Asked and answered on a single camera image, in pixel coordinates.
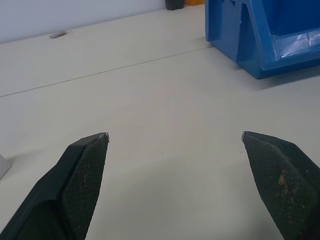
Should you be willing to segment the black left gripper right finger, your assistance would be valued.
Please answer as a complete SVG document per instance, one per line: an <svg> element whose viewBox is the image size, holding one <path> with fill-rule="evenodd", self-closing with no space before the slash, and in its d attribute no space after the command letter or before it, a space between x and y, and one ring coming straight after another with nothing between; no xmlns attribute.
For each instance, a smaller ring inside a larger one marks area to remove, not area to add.
<svg viewBox="0 0 320 240"><path fill-rule="evenodd" d="M244 131L254 181L285 240L320 238L320 168L294 143Z"/></svg>

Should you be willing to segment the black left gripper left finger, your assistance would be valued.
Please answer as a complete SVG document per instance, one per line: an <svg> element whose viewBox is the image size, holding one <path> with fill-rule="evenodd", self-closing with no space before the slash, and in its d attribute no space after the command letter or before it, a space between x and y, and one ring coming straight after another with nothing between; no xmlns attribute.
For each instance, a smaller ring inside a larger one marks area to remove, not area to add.
<svg viewBox="0 0 320 240"><path fill-rule="evenodd" d="M70 144L40 178L8 224L2 240L84 240L100 194L108 133Z"/></svg>

